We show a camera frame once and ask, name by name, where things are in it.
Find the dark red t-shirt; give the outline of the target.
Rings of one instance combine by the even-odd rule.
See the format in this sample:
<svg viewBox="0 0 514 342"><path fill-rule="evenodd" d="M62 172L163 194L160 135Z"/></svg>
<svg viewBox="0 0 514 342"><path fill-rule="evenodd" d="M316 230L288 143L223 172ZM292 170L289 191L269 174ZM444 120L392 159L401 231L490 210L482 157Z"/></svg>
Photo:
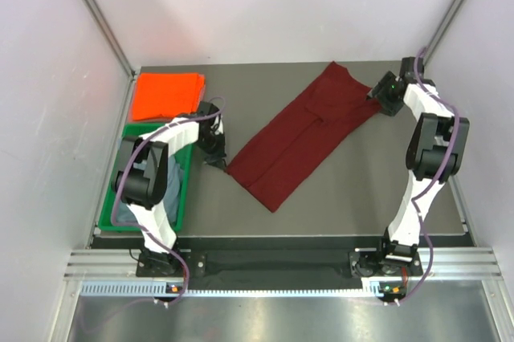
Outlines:
<svg viewBox="0 0 514 342"><path fill-rule="evenodd" d="M276 212L350 133L379 113L369 90L346 67L330 63L246 143L227 173Z"/></svg>

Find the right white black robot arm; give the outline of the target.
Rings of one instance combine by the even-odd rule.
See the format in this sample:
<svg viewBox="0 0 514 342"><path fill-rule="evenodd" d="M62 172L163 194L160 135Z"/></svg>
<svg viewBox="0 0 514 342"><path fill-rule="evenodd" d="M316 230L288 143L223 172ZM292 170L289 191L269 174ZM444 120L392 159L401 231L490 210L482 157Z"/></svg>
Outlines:
<svg viewBox="0 0 514 342"><path fill-rule="evenodd" d="M424 77L421 55L402 59L399 73L387 72L368 97L376 100L387 116L396 116L406 107L416 120L406 150L406 190L374 255L377 269L391 275L414 265L430 206L448 179L460 170L470 122L439 96L432 80Z"/></svg>

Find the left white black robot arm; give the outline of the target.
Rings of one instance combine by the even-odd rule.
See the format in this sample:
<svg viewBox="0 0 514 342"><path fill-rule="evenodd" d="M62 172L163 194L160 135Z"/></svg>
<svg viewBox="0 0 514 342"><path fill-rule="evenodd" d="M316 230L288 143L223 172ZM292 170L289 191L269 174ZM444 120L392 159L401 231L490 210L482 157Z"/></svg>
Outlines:
<svg viewBox="0 0 514 342"><path fill-rule="evenodd" d="M165 212L169 159L197 145L206 165L224 170L222 111L213 101L202 101L195 112L181 114L152 132L121 139L111 178L111 223L140 230L146 250L156 253L154 265L165 275L177 273L182 265L181 254L173 249L177 235Z"/></svg>

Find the green plastic bin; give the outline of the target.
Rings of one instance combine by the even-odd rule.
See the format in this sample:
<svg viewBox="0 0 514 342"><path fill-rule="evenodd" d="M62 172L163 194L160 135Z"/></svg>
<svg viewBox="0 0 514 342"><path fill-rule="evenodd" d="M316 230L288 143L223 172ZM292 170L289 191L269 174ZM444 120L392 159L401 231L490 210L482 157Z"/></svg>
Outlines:
<svg viewBox="0 0 514 342"><path fill-rule="evenodd" d="M154 130L157 130L163 123L130 123L126 124L122 133L121 138L125 136L140 136ZM180 195L180 204L177 212L177 219L174 224L170 224L172 229L175 232L179 232L182 229L182 224L186 215L186 196L188 183L190 179L190 167L192 162L194 146L187 145L183 149L179 150L177 153L173 155L175 157L176 162L180 165L181 169L184 171L184 177L182 180L181 186L181 195ZM136 227L133 226L115 226L112 224L111 215L112 215L112 207L115 201L116 194L112 191L111 187L108 186L102 210L100 212L100 219L98 223L98 227L101 230L105 231L114 231L114 232L134 232L138 231Z"/></svg>

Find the crumpled grey-blue t-shirt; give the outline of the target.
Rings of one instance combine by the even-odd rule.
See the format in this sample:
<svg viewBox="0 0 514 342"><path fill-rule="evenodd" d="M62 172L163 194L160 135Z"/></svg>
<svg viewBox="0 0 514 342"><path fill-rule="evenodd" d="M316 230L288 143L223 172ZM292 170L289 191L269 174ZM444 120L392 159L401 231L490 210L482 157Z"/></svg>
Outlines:
<svg viewBox="0 0 514 342"><path fill-rule="evenodd" d="M163 198L165 212L170 224L174 224L177 219L183 177L184 171L176 162L175 157L170 157L168 159L167 188ZM116 220L128 223L137 222L133 212L123 202L119 204Z"/></svg>

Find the right aluminium corner post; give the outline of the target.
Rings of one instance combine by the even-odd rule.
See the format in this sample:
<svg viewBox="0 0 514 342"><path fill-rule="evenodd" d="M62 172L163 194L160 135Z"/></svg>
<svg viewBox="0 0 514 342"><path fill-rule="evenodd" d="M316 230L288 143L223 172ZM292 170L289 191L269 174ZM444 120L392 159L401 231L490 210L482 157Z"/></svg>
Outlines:
<svg viewBox="0 0 514 342"><path fill-rule="evenodd" d="M424 64L427 65L433 54L435 53L437 47L442 42L443 37L450 29L451 24L457 17L460 9L466 0L451 0L447 10L445 11L443 18L437 25L435 32L430 37L429 43L426 46L426 51L424 55Z"/></svg>

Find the aluminium corner post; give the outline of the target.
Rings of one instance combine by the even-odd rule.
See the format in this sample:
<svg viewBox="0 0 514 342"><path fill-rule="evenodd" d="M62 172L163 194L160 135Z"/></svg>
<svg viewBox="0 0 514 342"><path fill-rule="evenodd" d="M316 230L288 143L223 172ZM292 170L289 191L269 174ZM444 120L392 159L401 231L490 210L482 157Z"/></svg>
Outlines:
<svg viewBox="0 0 514 342"><path fill-rule="evenodd" d="M108 44L111 52L114 54L116 61L120 64L123 72L131 79L135 75L135 69L129 62L127 55L124 53L121 45L118 42L112 28L110 27L108 20L104 16L104 12L101 10L96 0L82 0L88 13L92 16L92 19L98 27L102 37Z"/></svg>
<svg viewBox="0 0 514 342"><path fill-rule="evenodd" d="M426 51L424 55L424 64L427 65L433 54L435 53L437 47L442 42L443 37L450 29L451 24L457 17L460 9L466 0L451 0L447 10L445 11L443 18L437 25L435 32L430 37L429 43L426 46Z"/></svg>

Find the aluminium front rail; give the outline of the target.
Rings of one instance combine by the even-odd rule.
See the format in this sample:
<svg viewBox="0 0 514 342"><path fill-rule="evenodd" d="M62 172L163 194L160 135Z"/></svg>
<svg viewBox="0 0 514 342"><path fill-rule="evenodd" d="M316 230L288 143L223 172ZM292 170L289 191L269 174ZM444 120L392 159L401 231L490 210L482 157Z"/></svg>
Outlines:
<svg viewBox="0 0 514 342"><path fill-rule="evenodd" d="M428 280L501 279L500 267L487 247L436 247L419 251L429 267ZM136 277L137 262L125 250L74 250L65 267L66 280L123 280Z"/></svg>

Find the left aluminium corner post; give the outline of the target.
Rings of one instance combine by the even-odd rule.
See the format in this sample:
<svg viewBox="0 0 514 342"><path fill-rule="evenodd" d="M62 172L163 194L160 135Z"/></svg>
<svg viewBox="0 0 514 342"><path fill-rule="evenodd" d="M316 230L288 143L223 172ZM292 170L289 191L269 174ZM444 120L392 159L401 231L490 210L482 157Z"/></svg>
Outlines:
<svg viewBox="0 0 514 342"><path fill-rule="evenodd" d="M135 69L129 62L127 55L124 53L121 45L118 42L112 28L110 27L108 20L104 16L104 12L101 10L96 0L82 0L88 13L92 16L92 19L98 27L102 37L108 44L111 52L114 54L116 61L120 64L123 72L131 79L135 75Z"/></svg>

